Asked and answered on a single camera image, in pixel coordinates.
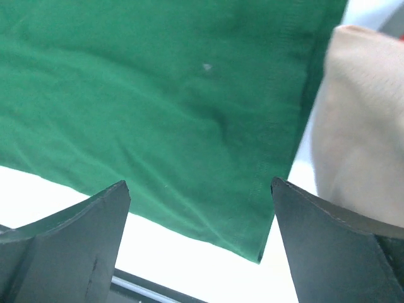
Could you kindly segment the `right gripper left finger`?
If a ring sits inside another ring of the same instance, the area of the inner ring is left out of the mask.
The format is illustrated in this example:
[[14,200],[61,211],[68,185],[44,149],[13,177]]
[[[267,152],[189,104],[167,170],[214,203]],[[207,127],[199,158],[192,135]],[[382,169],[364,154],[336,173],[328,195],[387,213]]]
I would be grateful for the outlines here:
[[39,221],[1,228],[1,302],[105,302],[131,198],[124,181]]

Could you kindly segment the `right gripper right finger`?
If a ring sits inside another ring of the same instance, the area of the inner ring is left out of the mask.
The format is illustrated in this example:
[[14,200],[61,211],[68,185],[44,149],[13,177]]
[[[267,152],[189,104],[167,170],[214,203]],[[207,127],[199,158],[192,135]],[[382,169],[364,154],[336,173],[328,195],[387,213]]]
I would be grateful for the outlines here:
[[403,228],[278,177],[271,193],[299,302],[403,302]]

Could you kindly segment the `green t shirt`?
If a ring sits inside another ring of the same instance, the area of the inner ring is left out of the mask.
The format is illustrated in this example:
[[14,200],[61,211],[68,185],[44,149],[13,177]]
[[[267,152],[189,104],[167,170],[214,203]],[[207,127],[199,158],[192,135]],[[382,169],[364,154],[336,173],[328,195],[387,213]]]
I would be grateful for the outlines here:
[[345,1],[2,1],[1,165],[259,263]]

